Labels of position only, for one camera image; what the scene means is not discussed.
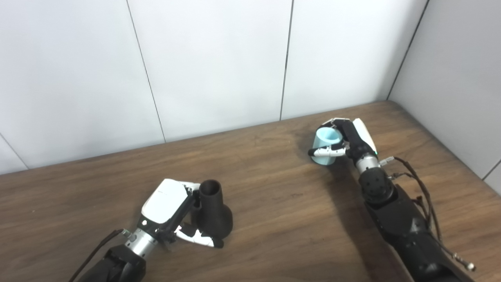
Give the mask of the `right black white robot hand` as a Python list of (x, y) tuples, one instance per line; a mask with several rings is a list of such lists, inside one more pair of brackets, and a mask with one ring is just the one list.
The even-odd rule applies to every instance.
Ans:
[(330, 165), (338, 157), (348, 157), (354, 164), (365, 157), (378, 159), (378, 151), (365, 123), (360, 118), (331, 118), (315, 132), (308, 155), (318, 164)]

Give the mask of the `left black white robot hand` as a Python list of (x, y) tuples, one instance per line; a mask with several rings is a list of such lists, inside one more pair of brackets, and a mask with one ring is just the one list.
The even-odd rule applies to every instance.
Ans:
[(189, 212), (202, 205), (199, 187), (199, 183), (164, 179), (143, 204), (137, 228), (162, 243), (172, 244), (182, 239), (210, 248), (223, 248), (222, 239), (183, 222)]

